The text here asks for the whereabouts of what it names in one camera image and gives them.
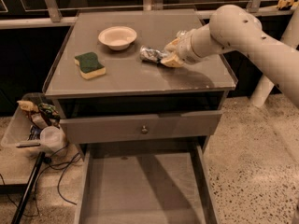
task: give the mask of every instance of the drawer front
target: drawer front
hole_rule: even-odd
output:
[[[73,144],[212,135],[221,111],[62,119]]]

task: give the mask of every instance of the open drawer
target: open drawer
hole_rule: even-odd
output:
[[[73,144],[212,135],[221,111],[62,119]]]
[[[218,223],[195,138],[88,145],[75,223]]]

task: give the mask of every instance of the sponge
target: sponge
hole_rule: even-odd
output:
[[[80,73],[85,79],[99,77],[106,73],[106,68],[98,62],[97,55],[94,52],[75,56],[75,64],[79,66]]]

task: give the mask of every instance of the speckled floor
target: speckled floor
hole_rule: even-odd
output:
[[[0,138],[10,118],[0,118]],[[272,95],[262,108],[247,97],[227,99],[220,125],[205,152],[206,166],[222,224],[292,223],[299,198],[299,110],[283,95]],[[76,153],[71,147],[65,157]],[[34,160],[1,147],[0,174],[7,183],[25,181]],[[72,166],[62,182],[62,193],[76,201],[82,161]],[[56,185],[59,171],[47,171],[37,193],[39,217],[22,223],[72,223],[76,207],[64,202]],[[35,211],[29,202],[28,213]],[[15,207],[0,196],[0,223],[10,223]]]

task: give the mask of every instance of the drawer knob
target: drawer knob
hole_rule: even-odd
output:
[[[147,126],[143,125],[141,129],[142,134],[147,134],[149,132]]]

